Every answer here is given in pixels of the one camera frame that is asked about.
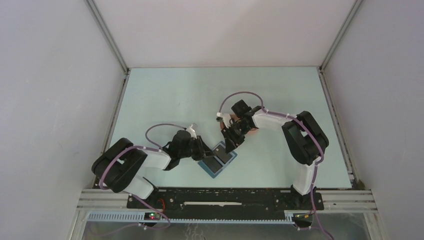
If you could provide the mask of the blue card holder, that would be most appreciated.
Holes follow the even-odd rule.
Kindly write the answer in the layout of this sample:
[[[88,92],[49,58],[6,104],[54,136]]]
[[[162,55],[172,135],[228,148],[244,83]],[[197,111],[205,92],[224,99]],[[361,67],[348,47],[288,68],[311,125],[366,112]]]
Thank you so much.
[[[214,156],[209,156],[198,162],[198,165],[213,179],[215,179],[237,156],[234,151],[226,153],[226,145],[219,142],[212,149]]]

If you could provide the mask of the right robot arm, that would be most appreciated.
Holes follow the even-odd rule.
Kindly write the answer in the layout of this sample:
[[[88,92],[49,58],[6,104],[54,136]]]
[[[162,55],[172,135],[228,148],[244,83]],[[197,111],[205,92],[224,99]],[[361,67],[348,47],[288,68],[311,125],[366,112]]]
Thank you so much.
[[[282,132],[292,157],[298,163],[298,172],[292,184],[291,204],[304,209],[311,202],[316,170],[324,160],[329,140],[312,114],[302,111],[297,115],[272,112],[263,106],[250,107],[244,100],[232,106],[233,114],[218,112],[216,120],[222,123],[221,134],[225,151],[232,152],[252,130],[268,129]]]

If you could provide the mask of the dark card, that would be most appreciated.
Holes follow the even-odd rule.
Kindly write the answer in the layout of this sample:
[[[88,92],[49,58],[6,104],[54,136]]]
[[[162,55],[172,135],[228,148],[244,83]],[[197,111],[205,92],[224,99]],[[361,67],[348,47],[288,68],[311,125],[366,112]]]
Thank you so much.
[[[205,158],[203,163],[206,165],[207,169],[209,169],[214,174],[216,174],[223,167],[215,157]]]

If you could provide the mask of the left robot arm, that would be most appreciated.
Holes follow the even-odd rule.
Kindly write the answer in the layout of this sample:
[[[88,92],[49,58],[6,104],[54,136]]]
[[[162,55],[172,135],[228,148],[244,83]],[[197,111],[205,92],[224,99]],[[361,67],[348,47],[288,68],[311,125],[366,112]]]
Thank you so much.
[[[157,187],[142,175],[143,168],[170,171],[182,159],[201,161],[214,152],[202,137],[190,130],[179,130],[162,148],[134,145],[120,138],[92,164],[92,173],[99,178],[99,187],[114,193],[127,192],[138,197],[145,208],[158,202]]]

